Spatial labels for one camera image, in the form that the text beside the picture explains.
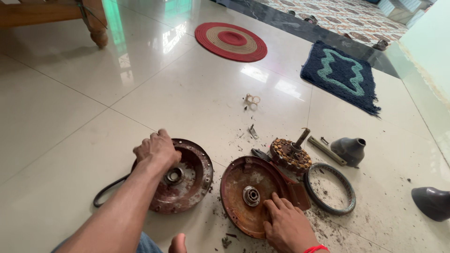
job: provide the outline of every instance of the wall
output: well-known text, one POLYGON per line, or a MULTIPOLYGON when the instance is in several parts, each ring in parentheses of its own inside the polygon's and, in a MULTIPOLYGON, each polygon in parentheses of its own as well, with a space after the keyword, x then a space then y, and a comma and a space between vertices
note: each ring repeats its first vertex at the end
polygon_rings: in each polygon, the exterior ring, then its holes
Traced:
POLYGON ((426 81, 450 110, 450 1, 437 1, 399 40, 426 81))
POLYGON ((450 0, 437 1, 385 51, 450 162, 450 0))

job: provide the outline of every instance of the wire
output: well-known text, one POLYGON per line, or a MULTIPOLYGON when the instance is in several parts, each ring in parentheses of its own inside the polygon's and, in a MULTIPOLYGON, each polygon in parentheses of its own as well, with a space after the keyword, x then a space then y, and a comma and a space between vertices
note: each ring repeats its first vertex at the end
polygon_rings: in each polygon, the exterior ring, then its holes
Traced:
POLYGON ((116 181, 114 181, 113 183, 109 184, 108 186, 106 186, 105 188, 103 188, 101 191, 99 191, 99 193, 97 193, 97 195, 96 195, 95 198, 94 198, 94 201, 93 201, 94 206, 95 206, 96 208, 101 207, 101 206, 103 205, 103 203, 99 203, 99 199, 100 199, 100 197, 103 195, 103 193, 105 193, 105 191, 109 190, 111 187, 115 186, 116 184, 118 184, 118 183, 120 183, 120 182, 122 182, 122 181, 125 181, 125 180, 130 176, 130 174, 128 174, 128 175, 126 175, 126 176, 124 176, 124 177, 121 177, 121 178, 117 179, 116 181))
POLYGON ((85 5, 83 5, 82 3, 80 3, 80 2, 78 2, 78 7, 83 7, 83 8, 85 8, 88 12, 89 12, 89 14, 91 14, 94 18, 96 18, 106 29, 108 29, 108 27, 106 27, 105 26, 105 24, 103 24, 101 21, 100 21, 100 19, 98 18, 98 17, 96 17, 95 15, 94 15, 94 13, 89 9, 89 8, 87 8, 85 5))

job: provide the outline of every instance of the red round rug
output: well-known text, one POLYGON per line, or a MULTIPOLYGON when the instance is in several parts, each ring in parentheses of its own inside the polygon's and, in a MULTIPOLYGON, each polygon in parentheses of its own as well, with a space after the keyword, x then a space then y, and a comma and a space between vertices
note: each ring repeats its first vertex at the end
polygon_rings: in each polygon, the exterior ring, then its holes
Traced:
POLYGON ((227 23, 203 23, 195 38, 210 52, 230 60, 255 62, 267 54, 267 46, 253 32, 227 23))

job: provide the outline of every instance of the metal rod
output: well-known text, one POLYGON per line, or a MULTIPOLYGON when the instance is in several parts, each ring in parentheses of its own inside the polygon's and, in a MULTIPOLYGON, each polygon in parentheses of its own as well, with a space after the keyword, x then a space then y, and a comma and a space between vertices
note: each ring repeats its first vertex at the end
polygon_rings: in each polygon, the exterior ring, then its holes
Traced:
POLYGON ((335 152, 329 150, 327 148, 327 146, 323 145, 322 143, 320 143, 316 138, 314 138, 313 136, 310 136, 308 138, 308 141, 311 142, 314 146, 318 147, 320 150, 322 150, 325 154, 327 154, 329 157, 333 158, 334 161, 336 161, 337 163, 339 163, 340 165, 344 166, 347 164, 347 162, 342 159, 341 157, 339 157, 335 152))
POLYGON ((311 130, 309 130, 307 127, 304 128, 305 130, 301 134, 300 138, 293 144, 294 148, 301 149, 300 145, 303 143, 303 141, 306 139, 309 133, 311 133, 311 130))

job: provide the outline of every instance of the blue rug with teal pattern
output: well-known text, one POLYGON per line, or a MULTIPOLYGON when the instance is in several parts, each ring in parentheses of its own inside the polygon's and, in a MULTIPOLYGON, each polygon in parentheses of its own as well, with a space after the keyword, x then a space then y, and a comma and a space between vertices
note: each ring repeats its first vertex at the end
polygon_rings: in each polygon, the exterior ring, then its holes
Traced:
POLYGON ((300 77, 378 117, 375 83, 367 61, 350 56, 322 41, 316 41, 301 68, 300 77))

